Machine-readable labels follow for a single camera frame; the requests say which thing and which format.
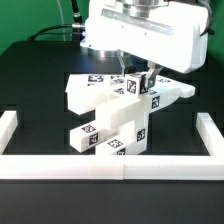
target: stacked blocks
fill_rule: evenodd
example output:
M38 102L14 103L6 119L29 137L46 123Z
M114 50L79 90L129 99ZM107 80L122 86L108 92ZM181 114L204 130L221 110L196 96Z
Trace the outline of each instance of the stacked blocks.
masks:
M126 75L71 75L68 108L82 114L95 110L94 121L70 131L70 144L80 153L95 146L96 155L136 155L146 150L148 116L195 88L157 76L152 89L145 73Z

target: white foam block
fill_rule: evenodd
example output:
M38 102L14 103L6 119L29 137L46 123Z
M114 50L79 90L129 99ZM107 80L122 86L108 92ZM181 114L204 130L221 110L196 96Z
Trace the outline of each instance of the white foam block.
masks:
M0 118L0 154L2 154L18 125L16 111L5 111Z
M95 110L96 105L100 103L116 98L108 92L111 77L110 75L71 75L66 88L68 109L80 115Z
M134 140L127 135L117 135L96 146L96 155L126 155L126 147Z
M96 121L87 123L70 131L70 145L79 152L84 152L113 135L116 130L108 131Z
M135 119L142 108L141 101L139 98L120 97L97 105L96 120L108 130L118 128Z
M208 113L198 113L197 130L211 156L224 156L224 138Z

